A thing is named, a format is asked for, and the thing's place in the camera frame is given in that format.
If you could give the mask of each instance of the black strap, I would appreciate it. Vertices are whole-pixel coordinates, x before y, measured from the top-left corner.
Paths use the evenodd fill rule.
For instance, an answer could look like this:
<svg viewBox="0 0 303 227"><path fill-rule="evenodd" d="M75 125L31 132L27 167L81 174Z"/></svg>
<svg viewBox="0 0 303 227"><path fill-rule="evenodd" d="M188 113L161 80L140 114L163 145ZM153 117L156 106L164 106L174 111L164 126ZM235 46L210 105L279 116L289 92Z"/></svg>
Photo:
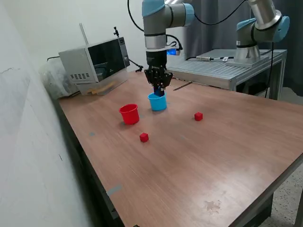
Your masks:
<svg viewBox="0 0 303 227"><path fill-rule="evenodd" d="M170 27L170 26L172 26L172 22L174 21L174 12L172 11L172 7L170 5L167 5L167 6L169 7L170 12L171 12L171 22L169 25L169 27Z"/></svg>
<svg viewBox="0 0 303 227"><path fill-rule="evenodd" d="M255 33L254 33L254 31L255 31L255 24L256 24L256 22L252 25L250 36L251 36L252 41L254 43L257 43L256 40L255 40Z"/></svg>

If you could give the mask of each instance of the wooden table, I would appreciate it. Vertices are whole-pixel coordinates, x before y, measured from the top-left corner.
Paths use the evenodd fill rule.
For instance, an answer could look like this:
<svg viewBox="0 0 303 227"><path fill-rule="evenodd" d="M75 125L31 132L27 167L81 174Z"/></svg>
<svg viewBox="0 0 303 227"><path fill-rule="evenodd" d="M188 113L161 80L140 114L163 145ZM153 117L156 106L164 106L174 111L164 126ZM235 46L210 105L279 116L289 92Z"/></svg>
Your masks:
<svg viewBox="0 0 303 227"><path fill-rule="evenodd" d="M167 110L152 112L144 74L129 76L60 101L126 227L243 226L302 163L303 106L172 80ZM128 103L134 126L118 111Z"/></svg>

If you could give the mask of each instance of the metal table leg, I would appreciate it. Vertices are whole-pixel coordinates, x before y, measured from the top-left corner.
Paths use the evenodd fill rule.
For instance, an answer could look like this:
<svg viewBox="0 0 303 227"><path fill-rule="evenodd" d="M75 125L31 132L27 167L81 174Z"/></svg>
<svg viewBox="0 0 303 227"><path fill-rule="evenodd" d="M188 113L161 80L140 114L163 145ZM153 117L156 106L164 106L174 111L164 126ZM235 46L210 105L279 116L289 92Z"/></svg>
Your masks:
<svg viewBox="0 0 303 227"><path fill-rule="evenodd" d="M273 66L270 81L270 99L279 100L281 98L284 82L285 64L286 60L282 60L280 63Z"/></svg>
<svg viewBox="0 0 303 227"><path fill-rule="evenodd" d="M303 191L301 194L299 209L298 209L297 218L295 220L294 227L303 227Z"/></svg>

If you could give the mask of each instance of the black cable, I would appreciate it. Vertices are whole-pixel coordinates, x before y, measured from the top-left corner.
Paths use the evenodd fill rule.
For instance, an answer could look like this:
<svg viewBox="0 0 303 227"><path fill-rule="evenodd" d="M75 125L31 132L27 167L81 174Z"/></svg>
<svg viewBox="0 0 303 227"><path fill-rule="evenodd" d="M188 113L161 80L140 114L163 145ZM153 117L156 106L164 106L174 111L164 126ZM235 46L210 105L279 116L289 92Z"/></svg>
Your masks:
<svg viewBox="0 0 303 227"><path fill-rule="evenodd" d="M177 51L182 51L183 50L182 44L181 44L180 40L178 40L177 37L175 37L173 35L166 35L166 37L171 37L171 38L173 38L173 39L175 39L177 41L177 43L179 45L179 48L177 49Z"/></svg>
<svg viewBox="0 0 303 227"><path fill-rule="evenodd" d="M138 65L136 62L128 59L132 64L134 64L135 66L139 67L139 69L136 70L136 72L142 72L142 69L144 68L142 65Z"/></svg>
<svg viewBox="0 0 303 227"><path fill-rule="evenodd" d="M131 18L133 24L134 24L140 31L144 32L144 30L143 30L142 28L140 28L140 27L136 24L136 22L134 21L134 19L133 19L133 17L132 17L131 11L130 11L130 9L129 9L129 0L127 0L127 9L128 9L129 17Z"/></svg>
<svg viewBox="0 0 303 227"><path fill-rule="evenodd" d="M219 22L217 22L217 23L213 23L213 24L209 24L209 23L206 23L206 22L203 22L202 20L200 20L199 18L198 18L198 16L195 14L195 17L197 18L197 20L198 21L200 21L200 23L202 23L202 24L204 24L204 25L217 25L217 24L219 24L219 23L221 23L221 22L223 22L223 21L226 21L232 14L234 14L234 12L236 12L237 11L237 9L244 3L244 2L246 2L247 0L243 0L239 5L238 5L238 7L230 14L230 15L228 15L226 18L224 18L223 20L220 20Z"/></svg>
<svg viewBox="0 0 303 227"><path fill-rule="evenodd" d="M186 59L186 61L188 61L188 60L190 60L190 59L194 59L194 58L196 58L196 57L189 57L189 58L187 58ZM218 57L218 58L209 58L209 61L213 61L213 60L217 60L217 59L220 59L220 60L222 60L222 59L224 59L225 57Z"/></svg>
<svg viewBox="0 0 303 227"><path fill-rule="evenodd" d="M47 61L50 60L50 59L53 59L53 58L60 58L60 56L50 57L50 58L47 59Z"/></svg>
<svg viewBox="0 0 303 227"><path fill-rule="evenodd" d="M189 57L189 58L186 58L186 61L188 61L189 59L194 59L196 57Z"/></svg>
<svg viewBox="0 0 303 227"><path fill-rule="evenodd" d="M168 44L168 46L177 46L177 42L176 41L172 41L170 44Z"/></svg>
<svg viewBox="0 0 303 227"><path fill-rule="evenodd" d="M270 79L271 79L271 72L272 72L272 69L273 69L273 63L274 63L274 42L271 45L271 64L270 64L269 78L268 78L268 82L267 82L265 98L267 97L267 92L268 92L269 83L270 83Z"/></svg>

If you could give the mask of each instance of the metal table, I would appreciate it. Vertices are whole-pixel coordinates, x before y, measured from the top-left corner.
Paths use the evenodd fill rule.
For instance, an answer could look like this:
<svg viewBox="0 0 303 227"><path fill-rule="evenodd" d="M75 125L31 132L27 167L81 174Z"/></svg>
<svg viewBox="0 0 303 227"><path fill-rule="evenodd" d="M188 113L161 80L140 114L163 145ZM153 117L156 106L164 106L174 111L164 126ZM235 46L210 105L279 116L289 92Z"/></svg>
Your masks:
<svg viewBox="0 0 303 227"><path fill-rule="evenodd" d="M212 50L200 56L203 57L233 57L236 50ZM185 61L179 56L169 56L167 69L174 73L177 79L195 82L199 84L219 87L231 91L236 91L236 87L251 79L252 77L264 72L270 68L271 65L271 51L260 50L261 55L267 55L266 61L257 64L252 68L245 68L239 66L227 66L223 61L197 61L191 59ZM285 63L287 57L287 50L274 50L274 60L272 77L270 81L269 98L280 99Z"/></svg>

